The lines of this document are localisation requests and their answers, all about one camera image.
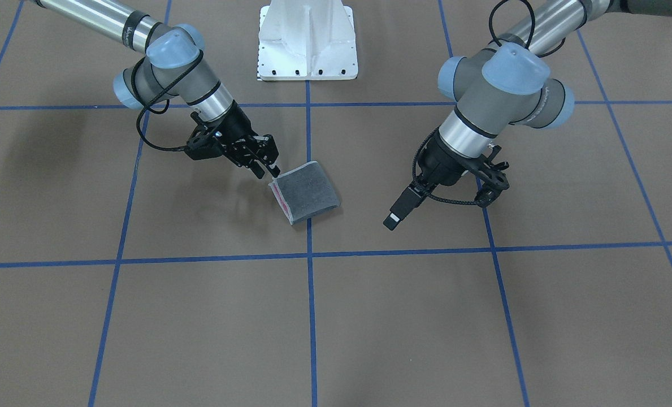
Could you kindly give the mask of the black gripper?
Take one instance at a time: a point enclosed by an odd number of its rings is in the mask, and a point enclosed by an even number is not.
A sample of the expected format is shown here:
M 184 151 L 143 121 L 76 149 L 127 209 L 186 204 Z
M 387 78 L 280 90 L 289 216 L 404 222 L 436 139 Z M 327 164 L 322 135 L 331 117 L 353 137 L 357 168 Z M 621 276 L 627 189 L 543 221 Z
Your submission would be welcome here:
M 454 185 L 469 173 L 462 164 L 462 157 L 444 145 L 439 131 L 433 131 L 418 150 L 418 183 L 423 188 L 433 190 L 436 186 Z M 389 209 L 383 225 L 394 230 L 414 209 L 426 200 L 427 193 L 416 187 L 406 187 Z
M 224 155 L 238 167 L 248 167 L 256 178 L 263 178 L 267 167 L 272 178 L 281 175 L 277 159 L 278 147 L 271 134 L 259 135 L 252 129 L 250 119 L 237 102 L 232 102 L 227 113 L 218 122 L 219 142 Z

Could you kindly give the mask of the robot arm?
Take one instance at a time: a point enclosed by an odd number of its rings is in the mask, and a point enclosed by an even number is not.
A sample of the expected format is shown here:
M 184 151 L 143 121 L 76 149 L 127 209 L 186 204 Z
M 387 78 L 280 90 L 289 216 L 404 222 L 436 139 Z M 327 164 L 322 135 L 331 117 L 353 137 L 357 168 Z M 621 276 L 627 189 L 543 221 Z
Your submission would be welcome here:
M 419 185 L 449 185 L 463 173 L 502 186 L 499 167 L 484 150 L 509 125 L 560 126 L 574 109 L 573 91 L 550 77 L 545 57 L 566 36 L 607 13 L 671 16 L 672 1 L 524 2 L 527 16 L 502 34 L 489 23 L 488 45 L 471 57 L 449 58 L 437 87 L 456 105 L 416 155 Z M 262 7 L 259 80 L 353 80 L 357 36 L 351 8 L 341 1 L 273 1 Z
M 169 26 L 144 11 L 117 1 L 38 1 L 54 11 L 142 54 L 134 66 L 117 74 L 113 91 L 120 103 L 138 111 L 135 127 L 155 150 L 183 153 L 194 161 L 225 157 L 256 178 L 270 174 L 269 185 L 291 224 L 311 219 L 340 205 L 323 168 L 309 161 L 283 173 L 271 135 L 259 135 L 205 59 L 201 33 L 191 25 Z M 164 147 L 147 141 L 145 113 L 181 98 L 191 108 L 194 130 L 184 146 Z

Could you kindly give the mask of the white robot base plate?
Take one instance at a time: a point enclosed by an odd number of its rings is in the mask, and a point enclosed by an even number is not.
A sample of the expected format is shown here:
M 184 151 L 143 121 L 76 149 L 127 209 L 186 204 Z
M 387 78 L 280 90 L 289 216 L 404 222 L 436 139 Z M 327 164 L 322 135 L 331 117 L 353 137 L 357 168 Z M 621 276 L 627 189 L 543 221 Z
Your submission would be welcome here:
M 354 12 L 343 2 L 272 1 L 259 18 L 258 80 L 357 78 Z

